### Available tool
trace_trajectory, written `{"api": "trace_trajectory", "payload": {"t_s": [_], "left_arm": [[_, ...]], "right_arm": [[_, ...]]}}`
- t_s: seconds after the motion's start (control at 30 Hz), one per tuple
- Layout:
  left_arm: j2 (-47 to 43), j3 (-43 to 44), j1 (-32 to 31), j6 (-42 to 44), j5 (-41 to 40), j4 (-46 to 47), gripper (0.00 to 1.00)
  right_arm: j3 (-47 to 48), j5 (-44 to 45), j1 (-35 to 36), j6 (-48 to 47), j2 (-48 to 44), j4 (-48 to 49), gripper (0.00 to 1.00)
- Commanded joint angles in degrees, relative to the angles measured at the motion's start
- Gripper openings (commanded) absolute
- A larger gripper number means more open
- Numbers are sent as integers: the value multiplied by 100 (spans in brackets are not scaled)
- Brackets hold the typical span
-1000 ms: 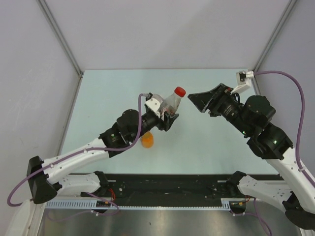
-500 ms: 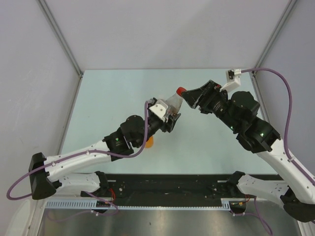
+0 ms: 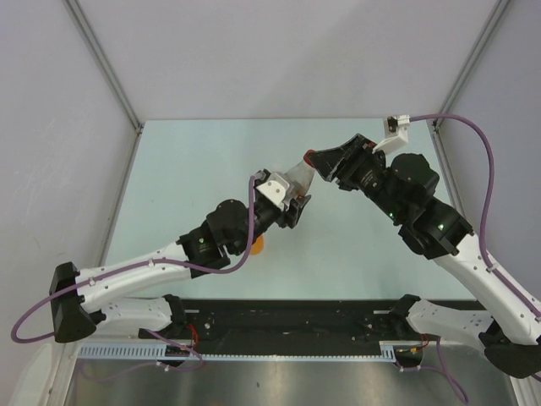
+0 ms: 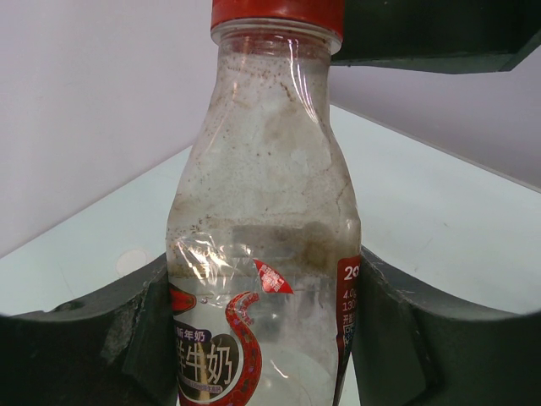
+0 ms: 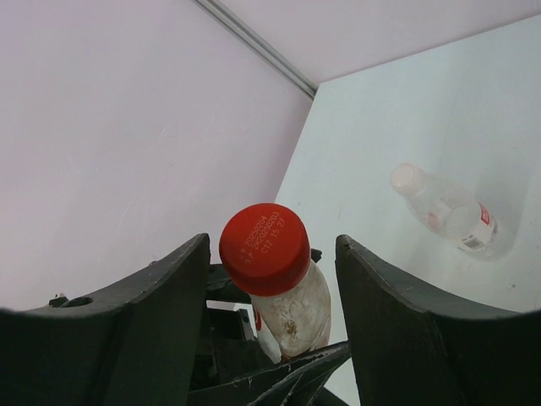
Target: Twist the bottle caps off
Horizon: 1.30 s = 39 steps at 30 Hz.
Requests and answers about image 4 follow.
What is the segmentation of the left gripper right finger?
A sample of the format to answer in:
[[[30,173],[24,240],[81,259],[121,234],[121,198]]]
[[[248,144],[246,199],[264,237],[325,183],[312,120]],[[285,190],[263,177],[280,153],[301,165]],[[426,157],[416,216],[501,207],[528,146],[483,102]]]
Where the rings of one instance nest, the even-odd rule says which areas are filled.
[[[538,405],[540,314],[434,288],[362,250],[352,357],[362,405]]]

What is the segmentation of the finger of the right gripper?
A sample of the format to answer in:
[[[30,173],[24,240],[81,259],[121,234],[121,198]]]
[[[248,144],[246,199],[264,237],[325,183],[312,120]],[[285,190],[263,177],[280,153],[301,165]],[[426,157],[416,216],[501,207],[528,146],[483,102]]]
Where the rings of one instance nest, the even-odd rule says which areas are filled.
[[[509,72],[540,45],[540,0],[348,1],[344,21],[335,66]]]

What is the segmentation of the red bottle cap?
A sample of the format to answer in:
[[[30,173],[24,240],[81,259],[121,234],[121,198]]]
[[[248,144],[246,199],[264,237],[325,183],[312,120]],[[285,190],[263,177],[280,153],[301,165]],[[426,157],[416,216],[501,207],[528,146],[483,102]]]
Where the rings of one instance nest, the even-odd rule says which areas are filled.
[[[210,28],[235,19],[286,19],[316,25],[342,41],[344,0],[214,0]]]

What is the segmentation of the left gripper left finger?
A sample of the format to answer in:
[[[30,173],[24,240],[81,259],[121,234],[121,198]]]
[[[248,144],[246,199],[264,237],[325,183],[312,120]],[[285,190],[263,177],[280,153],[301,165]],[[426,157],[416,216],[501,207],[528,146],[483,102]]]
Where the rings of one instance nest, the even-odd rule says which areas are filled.
[[[3,405],[174,405],[164,255],[54,310],[1,318]]]

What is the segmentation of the milk bottle with red label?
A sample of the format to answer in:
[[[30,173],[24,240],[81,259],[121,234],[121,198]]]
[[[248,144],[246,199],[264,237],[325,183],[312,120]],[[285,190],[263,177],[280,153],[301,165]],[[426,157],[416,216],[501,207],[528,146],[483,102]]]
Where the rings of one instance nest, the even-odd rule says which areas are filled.
[[[330,121],[337,36],[247,18],[212,31],[216,85],[167,220],[182,405],[336,405],[361,222]]]

